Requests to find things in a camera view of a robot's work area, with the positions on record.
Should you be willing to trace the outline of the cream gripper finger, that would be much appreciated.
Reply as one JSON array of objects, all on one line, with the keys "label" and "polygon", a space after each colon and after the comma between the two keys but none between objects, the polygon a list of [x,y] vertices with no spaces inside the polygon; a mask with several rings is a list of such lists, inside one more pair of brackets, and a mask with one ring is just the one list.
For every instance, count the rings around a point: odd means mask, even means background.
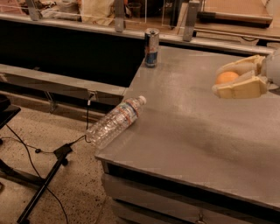
[{"label": "cream gripper finger", "polygon": [[260,55],[250,56],[244,59],[228,63],[221,66],[216,74],[222,74],[225,72],[234,72],[239,75],[244,75],[247,72],[252,72],[254,75],[266,75],[266,64],[264,62],[265,57]]},{"label": "cream gripper finger", "polygon": [[214,84],[213,93],[221,99],[251,99],[264,95],[268,90],[268,79],[265,76],[247,72],[233,81]]}]

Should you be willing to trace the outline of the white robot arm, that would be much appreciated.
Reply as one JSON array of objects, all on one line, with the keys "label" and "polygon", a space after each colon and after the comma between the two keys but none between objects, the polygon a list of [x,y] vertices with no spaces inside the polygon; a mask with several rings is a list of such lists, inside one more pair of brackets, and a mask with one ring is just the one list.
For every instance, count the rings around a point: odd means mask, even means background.
[{"label": "white robot arm", "polygon": [[221,99],[258,98],[279,93],[280,50],[268,56],[254,55],[226,64],[216,71],[213,93]]}]

